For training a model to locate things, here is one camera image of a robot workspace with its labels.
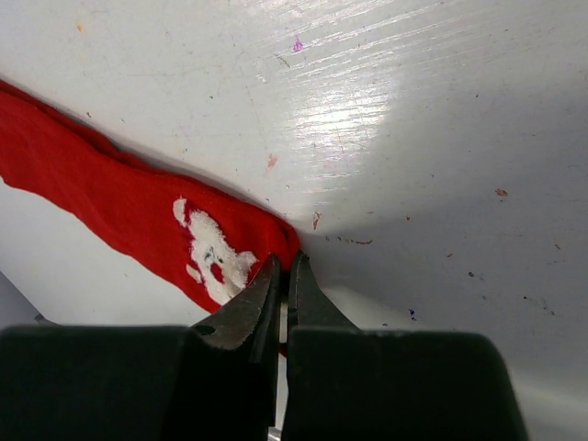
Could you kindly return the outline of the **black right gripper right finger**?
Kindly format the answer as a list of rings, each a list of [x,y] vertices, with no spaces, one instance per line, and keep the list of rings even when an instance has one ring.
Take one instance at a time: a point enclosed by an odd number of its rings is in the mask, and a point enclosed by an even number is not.
[[[290,273],[285,440],[525,440],[506,365],[479,334],[362,330]]]

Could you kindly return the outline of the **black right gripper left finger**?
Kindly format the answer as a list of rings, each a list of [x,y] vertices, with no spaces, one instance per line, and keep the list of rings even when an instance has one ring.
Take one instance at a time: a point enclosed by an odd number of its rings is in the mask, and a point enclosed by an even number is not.
[[[280,264],[189,326],[1,333],[4,440],[264,440],[276,420]]]

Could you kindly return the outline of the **red sock with white pattern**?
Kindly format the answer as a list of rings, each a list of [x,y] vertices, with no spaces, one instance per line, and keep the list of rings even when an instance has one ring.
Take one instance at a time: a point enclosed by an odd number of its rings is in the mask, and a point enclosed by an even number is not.
[[[270,256],[300,250],[274,214],[119,150],[96,130],[1,85],[1,176],[47,199],[205,311],[243,291]]]

